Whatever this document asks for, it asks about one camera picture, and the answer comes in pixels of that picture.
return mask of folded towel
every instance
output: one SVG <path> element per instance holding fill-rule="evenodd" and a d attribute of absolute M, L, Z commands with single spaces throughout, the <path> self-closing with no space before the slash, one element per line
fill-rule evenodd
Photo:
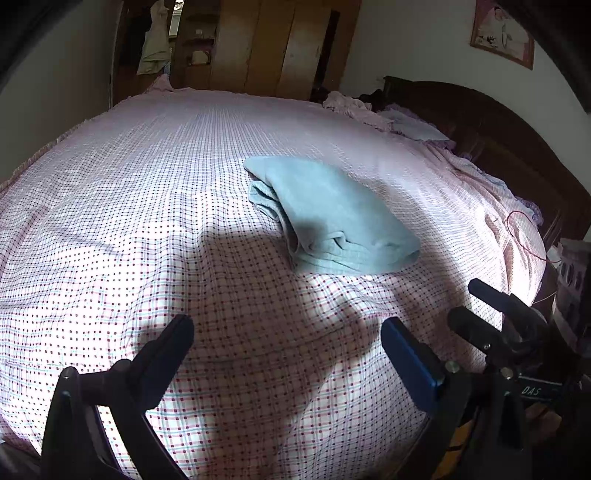
<path fill-rule="evenodd" d="M 305 158 L 251 157 L 248 199 L 281 222 L 298 273 L 398 271 L 420 243 L 369 188 L 342 170 Z"/>

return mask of bed frame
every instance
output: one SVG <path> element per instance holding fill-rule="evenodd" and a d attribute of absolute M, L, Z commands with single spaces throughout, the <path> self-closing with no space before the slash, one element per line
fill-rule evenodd
<path fill-rule="evenodd" d="M 384 101 L 411 109 L 456 141 L 485 172 L 539 205 L 546 248 L 560 237 L 583 239 L 591 225 L 591 195 L 522 118 L 495 99 L 459 85 L 387 76 Z"/>

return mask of crumpled clothing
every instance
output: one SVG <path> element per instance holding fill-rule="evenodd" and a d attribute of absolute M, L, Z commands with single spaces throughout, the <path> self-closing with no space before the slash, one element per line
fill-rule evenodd
<path fill-rule="evenodd" d="M 329 93 L 322 103 L 324 108 L 346 115 L 381 132 L 390 132 L 390 121 L 371 111 L 371 103 L 343 95 L 336 90 Z"/>

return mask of framed picture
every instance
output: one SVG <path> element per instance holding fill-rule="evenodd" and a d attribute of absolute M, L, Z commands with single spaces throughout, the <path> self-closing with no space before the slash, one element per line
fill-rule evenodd
<path fill-rule="evenodd" d="M 492 0 L 476 0 L 470 45 L 534 69 L 534 39 Z"/>

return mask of plaid bedspread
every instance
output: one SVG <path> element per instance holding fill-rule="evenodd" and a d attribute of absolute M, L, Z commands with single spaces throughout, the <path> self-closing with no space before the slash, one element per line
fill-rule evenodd
<path fill-rule="evenodd" d="M 312 157 L 372 188 L 422 244 L 399 274 L 295 275 L 243 161 Z M 532 302 L 544 263 L 518 203 L 461 158 L 295 100 L 150 92 L 85 122 L 0 192 L 0 432 L 41 450 L 60 371 L 132 358 L 179 312 L 196 340 L 148 420 L 188 476 L 356 478 L 400 458 L 418 412 L 379 341 L 399 316 L 442 358 L 474 277 Z M 510 225 L 543 255 L 522 216 Z M 109 412 L 107 434 L 136 475 Z"/>

